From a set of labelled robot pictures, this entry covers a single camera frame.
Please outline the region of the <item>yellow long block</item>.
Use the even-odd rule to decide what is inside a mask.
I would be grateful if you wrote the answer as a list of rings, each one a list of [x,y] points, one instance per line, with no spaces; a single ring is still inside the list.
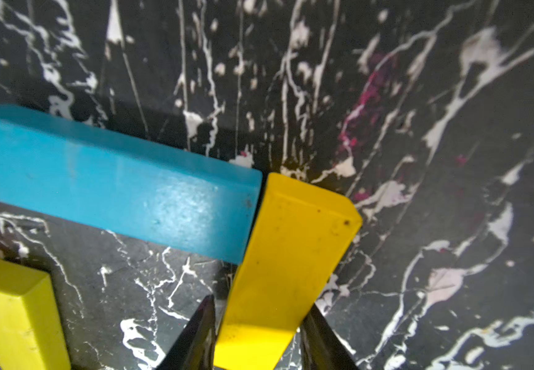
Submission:
[[[0,368],[71,368],[49,274],[1,259]]]
[[[268,176],[214,354],[223,369],[274,369],[363,223],[346,197]]]

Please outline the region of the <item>teal building block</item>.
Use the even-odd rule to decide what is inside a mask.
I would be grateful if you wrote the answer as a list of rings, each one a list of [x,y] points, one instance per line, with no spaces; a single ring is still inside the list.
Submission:
[[[261,172],[0,105],[0,203],[241,263]]]

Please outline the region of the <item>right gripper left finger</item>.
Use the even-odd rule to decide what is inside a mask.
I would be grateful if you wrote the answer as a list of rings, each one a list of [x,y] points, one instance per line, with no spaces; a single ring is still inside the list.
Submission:
[[[214,368],[216,305],[213,294],[200,303],[157,370],[210,370]]]

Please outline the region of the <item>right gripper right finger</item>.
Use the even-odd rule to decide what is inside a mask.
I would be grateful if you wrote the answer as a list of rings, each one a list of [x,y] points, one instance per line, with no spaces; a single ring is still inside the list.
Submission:
[[[313,305],[300,326],[303,369],[358,370],[350,353]]]

